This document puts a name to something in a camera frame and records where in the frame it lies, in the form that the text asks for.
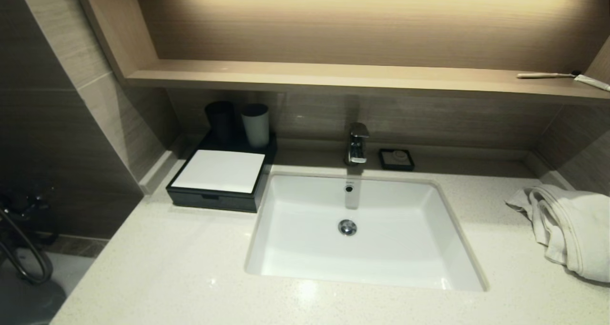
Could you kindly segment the white cup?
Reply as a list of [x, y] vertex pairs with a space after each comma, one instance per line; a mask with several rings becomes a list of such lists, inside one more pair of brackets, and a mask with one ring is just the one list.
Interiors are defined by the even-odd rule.
[[269, 108], [261, 103], [251, 103], [241, 108], [241, 117], [247, 140], [253, 148], [269, 144]]

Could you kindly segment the beige toothbrush black bristles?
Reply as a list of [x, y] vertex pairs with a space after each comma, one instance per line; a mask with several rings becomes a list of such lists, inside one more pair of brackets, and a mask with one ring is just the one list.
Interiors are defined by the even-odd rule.
[[518, 79], [545, 79], [545, 78], [576, 78], [581, 71], [575, 70], [571, 73], [518, 73]]

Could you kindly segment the chrome faucet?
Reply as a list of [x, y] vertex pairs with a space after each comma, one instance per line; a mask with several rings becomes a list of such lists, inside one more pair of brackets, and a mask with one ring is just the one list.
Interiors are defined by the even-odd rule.
[[360, 122], [353, 122], [348, 127], [348, 146], [344, 158], [347, 166], [356, 166], [367, 162], [366, 139], [370, 137], [368, 128]]

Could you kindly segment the light wooden wall shelf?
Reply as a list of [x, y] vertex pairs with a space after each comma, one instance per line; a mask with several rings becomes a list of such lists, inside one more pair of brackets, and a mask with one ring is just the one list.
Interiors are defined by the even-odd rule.
[[79, 0], [126, 86], [610, 105], [610, 0]]

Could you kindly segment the small white toothpaste tube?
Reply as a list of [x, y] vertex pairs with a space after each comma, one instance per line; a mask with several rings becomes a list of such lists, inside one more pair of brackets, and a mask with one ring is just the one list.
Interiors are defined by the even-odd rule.
[[575, 81], [587, 84], [589, 86], [593, 86], [595, 88], [601, 89], [602, 91], [610, 92], [610, 84], [606, 82], [601, 82], [595, 78], [587, 77], [586, 75], [579, 74], [574, 78]]

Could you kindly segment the black drawer of box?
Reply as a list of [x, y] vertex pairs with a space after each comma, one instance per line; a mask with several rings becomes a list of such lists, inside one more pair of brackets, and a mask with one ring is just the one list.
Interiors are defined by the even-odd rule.
[[262, 199], [261, 193], [233, 193], [189, 188], [166, 188], [176, 206], [216, 209], [234, 212], [256, 213]]

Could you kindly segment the black box white lid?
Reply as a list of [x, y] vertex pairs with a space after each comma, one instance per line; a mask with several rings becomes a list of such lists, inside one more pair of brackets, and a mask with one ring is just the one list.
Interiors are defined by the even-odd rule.
[[267, 147], [252, 148], [240, 134], [223, 145], [209, 133], [166, 186], [194, 190], [264, 194], [277, 152], [276, 134]]

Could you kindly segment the black square soap dish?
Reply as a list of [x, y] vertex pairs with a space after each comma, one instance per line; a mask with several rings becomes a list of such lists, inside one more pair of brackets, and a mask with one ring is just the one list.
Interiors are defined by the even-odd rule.
[[[390, 151], [405, 151], [407, 153], [407, 155], [409, 156], [410, 165], [408, 165], [408, 166], [401, 166], [401, 165], [390, 165], [390, 164], [387, 164], [384, 161], [384, 153], [385, 152], [390, 152]], [[412, 159], [412, 156], [410, 155], [409, 151], [400, 150], [400, 149], [379, 149], [378, 155], [379, 155], [381, 167], [384, 170], [407, 171], [407, 172], [412, 172], [412, 171], [415, 170], [416, 165], [415, 165], [414, 160]]]

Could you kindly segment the white rectangular sink basin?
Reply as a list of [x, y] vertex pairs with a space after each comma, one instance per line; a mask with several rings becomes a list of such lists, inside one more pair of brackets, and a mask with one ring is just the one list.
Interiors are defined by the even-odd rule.
[[[357, 224], [342, 235], [343, 219]], [[245, 271], [253, 275], [484, 292], [440, 189], [425, 180], [274, 174]]]

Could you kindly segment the black cup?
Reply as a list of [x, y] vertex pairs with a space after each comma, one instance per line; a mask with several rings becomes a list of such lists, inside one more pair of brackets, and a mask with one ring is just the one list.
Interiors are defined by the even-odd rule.
[[205, 106], [210, 128], [222, 144], [230, 144], [236, 136], [234, 104], [229, 101], [212, 102]]

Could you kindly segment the white crumpled towel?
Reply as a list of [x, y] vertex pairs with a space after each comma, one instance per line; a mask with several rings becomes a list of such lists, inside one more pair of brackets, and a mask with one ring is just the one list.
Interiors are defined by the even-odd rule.
[[541, 184], [517, 190], [505, 203], [531, 221], [547, 260], [610, 284], [610, 196]]

